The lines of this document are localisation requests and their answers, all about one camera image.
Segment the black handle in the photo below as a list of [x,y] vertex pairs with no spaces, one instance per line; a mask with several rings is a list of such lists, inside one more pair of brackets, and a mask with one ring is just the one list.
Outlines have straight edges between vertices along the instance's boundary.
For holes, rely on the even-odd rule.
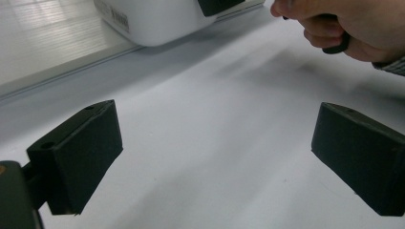
[[[337,16],[333,15],[333,14],[321,14],[319,16],[322,18],[330,18],[330,19],[337,20]],[[342,34],[342,43],[340,43],[340,45],[335,46],[335,47],[325,48],[325,49],[322,49],[322,51],[326,54],[338,54],[338,53],[344,52],[349,47],[350,42],[351,42],[351,36],[345,31]]]

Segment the white surface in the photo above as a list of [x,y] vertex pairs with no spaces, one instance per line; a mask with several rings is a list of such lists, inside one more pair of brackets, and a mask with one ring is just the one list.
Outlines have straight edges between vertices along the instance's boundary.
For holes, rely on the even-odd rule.
[[101,20],[93,0],[0,0],[0,99],[138,48]]
[[47,229],[402,229],[310,151],[322,101],[405,133],[405,79],[325,55],[293,21],[252,11],[0,101],[0,159],[114,99],[124,151],[81,216]]

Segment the white device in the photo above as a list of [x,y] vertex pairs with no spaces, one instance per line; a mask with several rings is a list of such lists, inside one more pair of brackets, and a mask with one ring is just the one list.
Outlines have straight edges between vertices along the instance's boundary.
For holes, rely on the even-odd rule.
[[[248,6],[251,6],[264,1],[247,2]],[[198,31],[214,23],[218,18],[218,14],[204,16],[199,0],[94,0],[94,2],[106,22],[141,46],[165,44]]]

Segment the white table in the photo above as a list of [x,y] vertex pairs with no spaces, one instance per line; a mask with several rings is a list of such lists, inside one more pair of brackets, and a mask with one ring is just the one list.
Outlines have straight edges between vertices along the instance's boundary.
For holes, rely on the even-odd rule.
[[0,159],[114,99],[124,151],[81,216],[48,229],[399,229],[310,151],[322,101],[405,133],[405,79],[325,55],[256,10],[0,101]]

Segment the sticker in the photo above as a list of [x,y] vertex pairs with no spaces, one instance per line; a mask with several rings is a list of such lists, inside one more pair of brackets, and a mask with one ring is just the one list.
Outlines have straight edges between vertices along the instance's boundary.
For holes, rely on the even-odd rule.
[[102,0],[94,0],[94,1],[97,10],[100,13],[102,13],[106,17],[111,18],[114,24],[116,24],[117,26],[119,26],[120,28],[124,29],[129,33],[128,16],[125,13],[113,8],[108,3]]

